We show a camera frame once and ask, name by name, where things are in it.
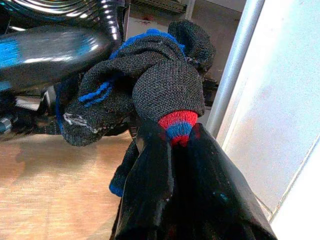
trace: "silver pole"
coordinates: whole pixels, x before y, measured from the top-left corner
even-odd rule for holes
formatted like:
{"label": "silver pole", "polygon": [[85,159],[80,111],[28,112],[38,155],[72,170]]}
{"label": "silver pole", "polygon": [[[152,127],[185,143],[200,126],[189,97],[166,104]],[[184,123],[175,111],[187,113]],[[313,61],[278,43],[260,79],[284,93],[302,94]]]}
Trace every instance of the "silver pole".
{"label": "silver pole", "polygon": [[206,129],[216,138],[265,0],[246,0]]}

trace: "knitted fabric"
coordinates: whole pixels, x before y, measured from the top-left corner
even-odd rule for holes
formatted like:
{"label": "knitted fabric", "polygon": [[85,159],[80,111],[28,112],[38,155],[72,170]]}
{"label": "knitted fabric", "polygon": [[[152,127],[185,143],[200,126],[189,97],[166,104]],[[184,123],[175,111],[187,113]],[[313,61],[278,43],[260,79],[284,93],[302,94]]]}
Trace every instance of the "knitted fabric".
{"label": "knitted fabric", "polygon": [[98,63],[84,75],[63,115],[62,135],[67,142],[75,146],[93,143],[134,110],[140,118],[155,122],[181,110],[204,114],[202,76],[187,63],[174,35],[157,32],[124,43],[113,59]]}
{"label": "knitted fabric", "polygon": [[168,33],[185,46],[186,60],[199,72],[205,73],[211,66],[216,54],[208,34],[198,25],[188,21],[172,22]]}
{"label": "knitted fabric", "polygon": [[173,146],[187,146],[189,134],[197,122],[198,115],[192,111],[175,111],[163,116],[158,124],[166,130]]}
{"label": "knitted fabric", "polygon": [[127,176],[135,164],[138,156],[139,151],[136,146],[136,141],[133,140],[126,150],[122,164],[116,169],[109,185],[110,191],[118,197],[123,196]]}

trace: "shelf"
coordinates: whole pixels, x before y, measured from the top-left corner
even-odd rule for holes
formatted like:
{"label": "shelf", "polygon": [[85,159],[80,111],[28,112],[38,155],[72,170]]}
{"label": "shelf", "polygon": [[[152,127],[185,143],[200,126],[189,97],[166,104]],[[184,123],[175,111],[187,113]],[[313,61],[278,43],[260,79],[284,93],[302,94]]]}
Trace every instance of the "shelf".
{"label": "shelf", "polygon": [[138,7],[152,8],[169,14],[184,14],[187,5],[173,0],[132,0],[132,5]]}

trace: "shiny black plastic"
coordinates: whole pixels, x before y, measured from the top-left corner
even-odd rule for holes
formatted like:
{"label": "shiny black plastic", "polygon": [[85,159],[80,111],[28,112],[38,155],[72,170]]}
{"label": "shiny black plastic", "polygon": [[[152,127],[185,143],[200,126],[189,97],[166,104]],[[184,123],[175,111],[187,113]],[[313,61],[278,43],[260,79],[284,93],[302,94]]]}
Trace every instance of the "shiny black plastic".
{"label": "shiny black plastic", "polygon": [[222,240],[276,239],[246,179],[200,123],[192,128],[183,164],[189,215],[206,226],[186,239],[211,240],[210,229]]}
{"label": "shiny black plastic", "polygon": [[156,124],[141,127],[136,142],[140,155],[125,182],[115,239],[165,239],[174,214],[172,149]]}
{"label": "shiny black plastic", "polygon": [[173,150],[144,124],[111,240],[276,240],[244,176],[201,124]]}
{"label": "shiny black plastic", "polygon": [[125,0],[0,0],[0,6],[24,26],[82,26],[100,29],[114,40],[122,38],[119,8],[126,7]]}
{"label": "shiny black plastic", "polygon": [[43,26],[0,37],[0,92],[53,85],[114,50],[112,37],[85,28]]}

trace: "light wood floor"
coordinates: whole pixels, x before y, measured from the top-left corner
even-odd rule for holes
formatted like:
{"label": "light wood floor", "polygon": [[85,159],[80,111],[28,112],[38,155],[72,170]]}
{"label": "light wood floor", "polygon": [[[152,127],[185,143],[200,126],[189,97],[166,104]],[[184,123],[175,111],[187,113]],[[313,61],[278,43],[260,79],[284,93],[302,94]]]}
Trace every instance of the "light wood floor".
{"label": "light wood floor", "polygon": [[0,143],[0,240],[107,240],[120,198],[110,180],[131,142],[87,147],[61,136]]}

